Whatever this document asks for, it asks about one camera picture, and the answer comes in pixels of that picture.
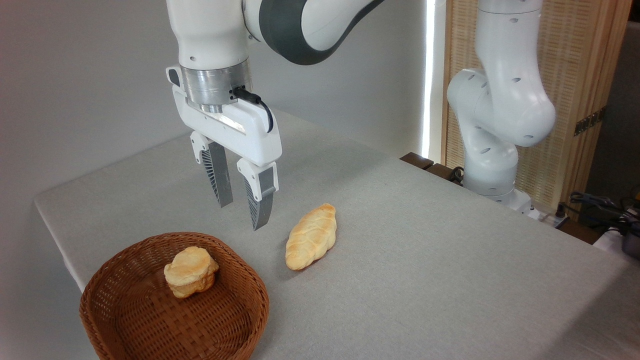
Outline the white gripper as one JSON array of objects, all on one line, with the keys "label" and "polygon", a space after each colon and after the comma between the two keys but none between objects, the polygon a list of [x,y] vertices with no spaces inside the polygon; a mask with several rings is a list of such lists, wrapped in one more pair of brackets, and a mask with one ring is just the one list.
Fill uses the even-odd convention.
[{"label": "white gripper", "polygon": [[225,104],[221,112],[206,112],[190,104],[179,66],[166,69],[180,118],[194,132],[190,143],[195,160],[206,175],[220,207],[233,202],[225,148],[240,155],[238,171],[244,178],[253,229],[269,221],[274,193],[279,190],[277,161],[282,155],[275,116],[262,105],[244,99]]}]

